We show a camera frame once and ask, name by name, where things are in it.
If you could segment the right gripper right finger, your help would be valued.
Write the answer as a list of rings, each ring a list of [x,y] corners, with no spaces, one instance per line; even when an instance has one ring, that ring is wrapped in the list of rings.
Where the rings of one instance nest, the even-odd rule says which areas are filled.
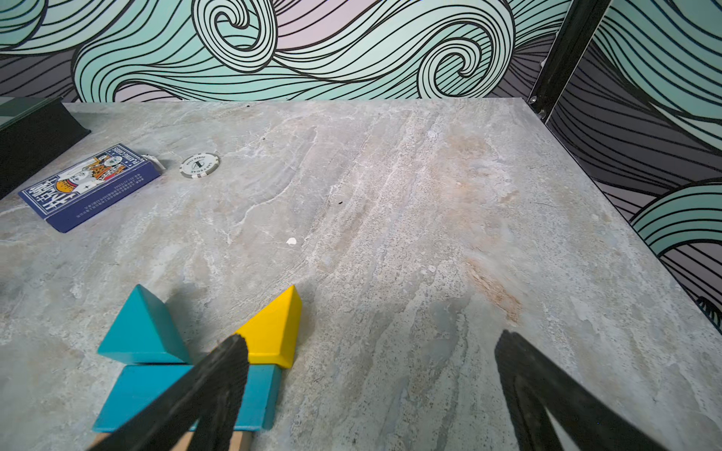
[[[662,450],[520,334],[502,332],[494,357],[521,450],[561,450],[555,419],[580,450]]]

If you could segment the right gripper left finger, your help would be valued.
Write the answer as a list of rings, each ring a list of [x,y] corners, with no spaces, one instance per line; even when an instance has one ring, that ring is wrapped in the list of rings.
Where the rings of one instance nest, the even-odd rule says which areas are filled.
[[[249,371],[246,340],[226,338],[147,408],[93,450],[170,450],[195,427],[190,450],[227,450]]]

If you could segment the natural wood long block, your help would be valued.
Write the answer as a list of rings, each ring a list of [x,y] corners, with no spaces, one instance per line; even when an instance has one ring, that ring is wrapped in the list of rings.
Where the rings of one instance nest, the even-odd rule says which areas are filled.
[[[98,443],[101,443],[110,433],[99,433],[96,435],[93,443],[88,450],[92,449]],[[194,432],[186,432],[182,438],[174,445],[172,451],[186,451],[194,437]],[[231,436],[228,451],[249,451],[254,438],[254,433],[249,431],[235,431]]]

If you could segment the teal long block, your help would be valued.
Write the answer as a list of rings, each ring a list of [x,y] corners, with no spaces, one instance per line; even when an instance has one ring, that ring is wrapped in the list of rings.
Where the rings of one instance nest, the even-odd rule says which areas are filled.
[[[126,366],[110,392],[92,430],[110,433],[148,407],[190,371],[187,365]],[[274,425],[282,368],[249,367],[246,389],[234,425],[236,431],[270,430]]]

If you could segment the yellow block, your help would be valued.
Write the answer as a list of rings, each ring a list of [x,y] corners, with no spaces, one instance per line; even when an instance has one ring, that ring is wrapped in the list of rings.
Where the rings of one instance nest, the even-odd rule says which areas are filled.
[[[302,299],[291,286],[236,331],[246,340],[250,364],[293,366],[302,310]]]

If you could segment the teal triangle block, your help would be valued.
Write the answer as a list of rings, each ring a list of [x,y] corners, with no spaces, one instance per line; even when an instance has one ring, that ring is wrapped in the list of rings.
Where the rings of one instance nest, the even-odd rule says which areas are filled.
[[[142,285],[133,288],[98,353],[126,365],[192,363],[167,306]]]

